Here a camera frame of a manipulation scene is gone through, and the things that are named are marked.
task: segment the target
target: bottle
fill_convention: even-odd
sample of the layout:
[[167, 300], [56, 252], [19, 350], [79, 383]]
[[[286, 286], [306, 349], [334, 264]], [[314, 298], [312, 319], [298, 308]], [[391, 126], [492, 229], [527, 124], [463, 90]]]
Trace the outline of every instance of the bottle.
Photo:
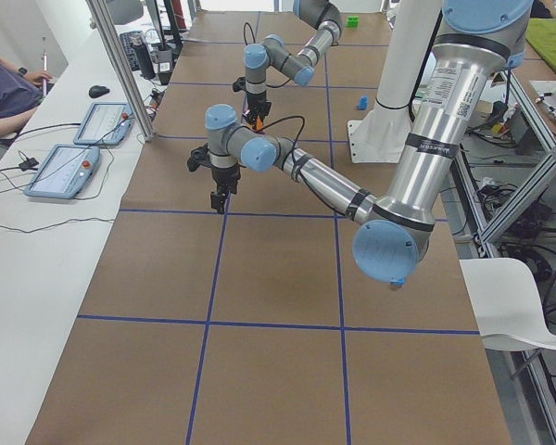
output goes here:
[[152, 60], [150, 60], [150, 53], [148, 52], [148, 46], [146, 46], [142, 35], [134, 34], [131, 37], [133, 52], [136, 54], [138, 59], [138, 66], [140, 67], [140, 72], [142, 77], [145, 79], [153, 79], [155, 77], [155, 69], [152, 66]]

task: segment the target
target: keyboard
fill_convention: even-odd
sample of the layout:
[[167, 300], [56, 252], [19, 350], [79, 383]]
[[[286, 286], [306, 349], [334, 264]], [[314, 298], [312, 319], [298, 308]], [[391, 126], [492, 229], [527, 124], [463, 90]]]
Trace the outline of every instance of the keyboard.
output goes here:
[[132, 71], [138, 71], [140, 69], [140, 67], [138, 66], [138, 59], [136, 58], [136, 54], [133, 52], [132, 40], [130, 39], [133, 35], [136, 34], [142, 35], [142, 32], [128, 31], [122, 32], [120, 34], [121, 47], [123, 48], [123, 52], [126, 53], [126, 57], [128, 58], [128, 62], [130, 62], [130, 68], [132, 69]]

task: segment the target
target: green cube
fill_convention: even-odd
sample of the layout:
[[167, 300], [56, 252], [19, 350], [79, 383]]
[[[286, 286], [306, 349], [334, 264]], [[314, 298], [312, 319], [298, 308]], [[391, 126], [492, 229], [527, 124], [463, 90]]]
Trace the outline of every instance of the green cube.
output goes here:
[[359, 16], [348, 16], [346, 27], [347, 28], [358, 28], [359, 27]]

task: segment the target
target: computer mouse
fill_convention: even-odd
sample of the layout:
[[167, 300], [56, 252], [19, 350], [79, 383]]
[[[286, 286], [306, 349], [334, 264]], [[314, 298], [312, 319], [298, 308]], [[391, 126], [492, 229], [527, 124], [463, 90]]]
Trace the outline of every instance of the computer mouse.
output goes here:
[[102, 95], [106, 95], [110, 90], [106, 86], [102, 85], [93, 85], [89, 88], [89, 96], [93, 99], [97, 99]]

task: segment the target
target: sticker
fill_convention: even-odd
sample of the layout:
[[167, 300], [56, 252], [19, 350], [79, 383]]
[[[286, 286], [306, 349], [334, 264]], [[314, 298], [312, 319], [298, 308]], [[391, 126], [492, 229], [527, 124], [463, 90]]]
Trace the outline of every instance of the sticker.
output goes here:
[[448, 116], [468, 121], [486, 80], [484, 74], [468, 69], [437, 68], [426, 88], [422, 105], [442, 108]]
[[482, 73], [461, 70], [445, 114], [468, 121], [472, 117], [486, 80], [487, 77]]
[[438, 155], [447, 159], [454, 159], [460, 149], [456, 144], [437, 141], [436, 139], [430, 139], [414, 133], [408, 134], [406, 145], [413, 146], [418, 153]]
[[422, 105], [446, 108], [459, 77], [460, 70], [458, 68], [436, 68], [426, 87]]

